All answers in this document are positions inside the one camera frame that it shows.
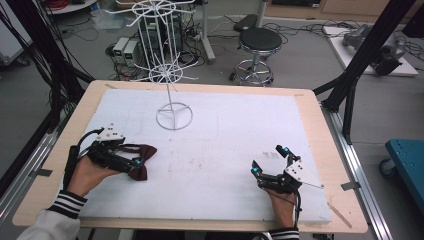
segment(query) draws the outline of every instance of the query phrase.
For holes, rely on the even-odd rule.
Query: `floor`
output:
[[[234,21],[239,16],[231,16]],[[113,65],[105,49],[120,36],[131,36],[135,28],[95,30],[89,21],[78,26],[65,26],[84,22],[89,11],[79,11],[57,17],[61,29],[72,28],[75,34],[65,39],[66,46],[78,61],[96,79],[109,79],[114,74]],[[266,19],[279,25],[300,28],[317,21]],[[209,20],[215,35],[234,36],[232,23],[227,18]],[[281,51],[267,60],[273,69],[275,81],[269,87],[314,89],[336,78],[343,68],[327,39],[307,32],[289,36]],[[237,50],[236,38],[210,38],[216,54],[212,65],[189,68],[187,76],[198,76],[186,83],[234,85],[228,77],[235,64],[248,59]],[[424,46],[424,41],[414,40]],[[405,59],[416,68],[424,69],[423,61],[406,54]],[[362,167],[371,185],[378,205],[384,215],[393,239],[424,239],[424,216],[419,212],[401,179],[387,180],[381,176],[378,165],[388,158],[384,143],[392,138],[423,139],[424,126],[424,73],[416,77],[378,77],[363,75],[357,86],[352,121],[352,141]],[[42,81],[34,65],[12,64],[0,71],[0,174],[3,175],[19,154],[47,112],[49,88]],[[328,96],[318,96],[324,100]],[[340,106],[343,115],[344,105]],[[11,223],[11,215],[2,220],[0,239],[15,239],[24,229]],[[89,229],[82,229],[80,239],[87,239]],[[200,240],[203,232],[190,232],[187,239]],[[94,239],[118,239],[116,229],[100,229]],[[301,233],[302,239],[313,239],[310,233]],[[336,234],[335,239],[376,239],[372,228],[364,234]]]

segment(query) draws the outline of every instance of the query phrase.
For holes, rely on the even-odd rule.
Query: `power supply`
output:
[[[137,40],[128,41],[127,47],[124,50],[124,57],[128,67],[135,67],[134,64],[140,64],[141,53]]]
[[[125,64],[124,50],[127,46],[128,40],[129,38],[127,37],[121,37],[115,44],[115,47],[113,47],[113,55],[115,56],[114,60],[116,63]]]

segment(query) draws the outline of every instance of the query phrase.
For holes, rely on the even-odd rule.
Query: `striped cuff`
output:
[[[299,239],[299,229],[298,228],[280,228],[276,230],[269,231],[273,240],[295,240]]]
[[[69,218],[77,219],[78,215],[87,202],[87,199],[74,193],[61,190],[53,205],[47,210],[60,213]]]

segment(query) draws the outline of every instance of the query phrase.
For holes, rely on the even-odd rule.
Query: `tape piece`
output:
[[[50,175],[52,174],[53,170],[48,170],[48,169],[37,169],[37,170],[32,170],[31,173],[29,174],[30,177],[36,177],[36,176],[43,176],[43,177],[50,177]]]
[[[341,186],[343,190],[345,191],[350,189],[358,189],[361,187],[361,185],[358,182],[348,182],[348,183],[342,184]]]

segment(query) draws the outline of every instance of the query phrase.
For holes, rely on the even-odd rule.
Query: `wooden table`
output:
[[[20,226],[32,225],[38,212],[48,208],[54,200],[62,179],[69,146],[76,144],[107,89],[149,89],[152,83],[95,81],[90,84],[62,135],[54,146],[43,168],[53,170],[50,177],[38,176],[13,218]],[[363,233],[367,231],[362,209],[353,190],[344,191],[341,184],[349,182],[330,130],[314,93],[305,89],[256,88],[220,85],[178,84],[181,92],[246,93],[293,96],[308,136],[333,221],[326,224],[299,224],[301,232]],[[165,90],[157,86],[155,90]],[[276,228],[267,221],[213,221],[213,220],[156,220],[123,218],[82,218],[82,227],[130,229],[181,229],[223,231],[267,231]]]

